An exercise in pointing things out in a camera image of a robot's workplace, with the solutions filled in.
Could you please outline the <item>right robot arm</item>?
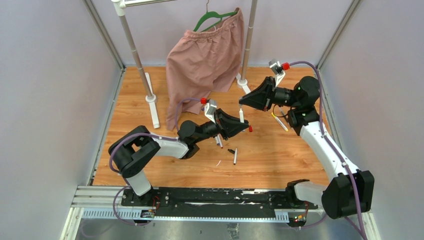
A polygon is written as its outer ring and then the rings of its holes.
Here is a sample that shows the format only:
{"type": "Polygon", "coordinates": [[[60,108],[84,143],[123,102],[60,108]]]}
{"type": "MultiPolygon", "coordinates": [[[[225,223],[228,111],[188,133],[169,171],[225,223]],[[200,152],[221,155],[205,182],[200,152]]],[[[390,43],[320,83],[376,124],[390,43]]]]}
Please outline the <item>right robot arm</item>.
{"type": "Polygon", "coordinates": [[[239,103],[268,111],[272,106],[289,107],[290,127],[313,150],[329,179],[328,186],[301,179],[289,182],[286,204],[298,209],[305,202],[323,207],[331,219],[360,215],[370,211],[375,178],[362,171],[340,150],[327,131],[322,116],[315,107],[320,97],[320,82],[313,76],[303,77],[293,89],[278,87],[268,76],[239,103]]]}

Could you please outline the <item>white marker teal tip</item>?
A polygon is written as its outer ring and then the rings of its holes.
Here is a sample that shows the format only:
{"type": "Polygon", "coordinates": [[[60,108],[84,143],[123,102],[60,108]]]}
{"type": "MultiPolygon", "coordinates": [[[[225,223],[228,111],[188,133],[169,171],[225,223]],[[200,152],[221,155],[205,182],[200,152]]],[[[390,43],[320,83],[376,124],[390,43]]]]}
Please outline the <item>white marker teal tip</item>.
{"type": "Polygon", "coordinates": [[[242,105],[240,104],[239,105],[239,120],[240,120],[240,122],[241,123],[244,123],[244,111],[243,111],[243,107],[242,107],[242,105]]]}

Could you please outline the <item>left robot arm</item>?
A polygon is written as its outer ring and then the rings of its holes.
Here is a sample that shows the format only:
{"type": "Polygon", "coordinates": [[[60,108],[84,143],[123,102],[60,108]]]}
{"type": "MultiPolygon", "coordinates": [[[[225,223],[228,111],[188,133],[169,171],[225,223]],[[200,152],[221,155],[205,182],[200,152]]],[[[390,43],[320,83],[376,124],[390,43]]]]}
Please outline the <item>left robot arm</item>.
{"type": "Polygon", "coordinates": [[[228,140],[251,129],[248,120],[231,116],[220,108],[203,124],[184,121],[177,137],[157,135],[139,125],[109,147],[109,166],[133,190],[135,202],[146,207],[152,203],[153,193],[144,168],[154,157],[189,159],[199,151],[197,144],[201,141],[218,136],[228,140]]]}

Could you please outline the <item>white marker yellow tip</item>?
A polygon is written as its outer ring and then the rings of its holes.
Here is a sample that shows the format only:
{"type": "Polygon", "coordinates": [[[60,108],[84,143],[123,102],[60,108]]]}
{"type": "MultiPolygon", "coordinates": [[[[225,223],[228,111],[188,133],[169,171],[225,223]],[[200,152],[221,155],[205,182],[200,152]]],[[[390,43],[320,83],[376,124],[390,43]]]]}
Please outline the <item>white marker yellow tip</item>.
{"type": "Polygon", "coordinates": [[[273,118],[277,121],[277,123],[286,131],[288,132],[289,129],[286,127],[286,125],[279,119],[279,117],[277,117],[273,112],[271,113],[271,115],[273,116],[273,118]]]}

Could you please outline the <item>white marker grey tip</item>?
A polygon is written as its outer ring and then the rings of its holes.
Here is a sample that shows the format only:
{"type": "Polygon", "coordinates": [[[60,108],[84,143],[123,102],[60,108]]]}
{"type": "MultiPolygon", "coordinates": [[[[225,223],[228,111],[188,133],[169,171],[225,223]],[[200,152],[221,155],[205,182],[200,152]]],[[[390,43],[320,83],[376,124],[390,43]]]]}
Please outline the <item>white marker grey tip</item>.
{"type": "Polygon", "coordinates": [[[234,154],[233,154],[233,165],[237,164],[237,157],[238,157],[238,149],[235,148],[234,154]]]}

